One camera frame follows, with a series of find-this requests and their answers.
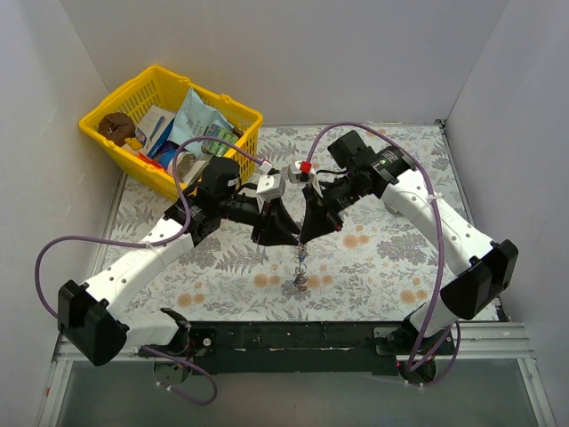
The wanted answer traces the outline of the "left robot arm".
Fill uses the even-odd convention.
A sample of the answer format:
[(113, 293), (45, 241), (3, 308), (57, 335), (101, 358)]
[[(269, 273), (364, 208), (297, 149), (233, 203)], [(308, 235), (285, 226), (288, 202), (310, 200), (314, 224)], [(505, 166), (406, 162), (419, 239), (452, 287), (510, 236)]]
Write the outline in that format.
[(224, 220), (252, 227), (261, 246), (296, 246), (300, 229), (285, 210), (285, 179), (271, 164), (253, 184), (255, 194), (239, 191), (239, 165), (214, 157), (200, 180), (183, 190), (139, 248), (78, 285), (69, 280), (58, 294), (58, 327), (95, 366), (112, 360), (122, 349), (152, 348), (172, 356), (187, 351), (190, 323), (180, 313), (162, 308), (134, 315), (127, 306), (169, 264), (195, 249)]

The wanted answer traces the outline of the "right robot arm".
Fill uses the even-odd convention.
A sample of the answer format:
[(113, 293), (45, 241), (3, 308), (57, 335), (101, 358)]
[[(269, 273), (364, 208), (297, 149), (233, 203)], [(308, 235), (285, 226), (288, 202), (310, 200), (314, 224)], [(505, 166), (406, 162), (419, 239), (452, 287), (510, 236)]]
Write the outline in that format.
[(437, 276), (428, 302), (409, 314), (381, 344), (410, 354), (426, 351), (440, 332), (457, 320), (471, 320), (511, 282), (518, 249), (497, 242), (462, 218), (433, 187), (425, 168), (394, 141), (381, 151), (351, 130), (327, 148), (344, 172), (322, 184), (309, 159), (289, 168), (292, 182), (303, 182), (306, 201), (300, 233), (303, 244), (339, 231), (342, 212), (375, 196), (404, 216), (438, 251)]

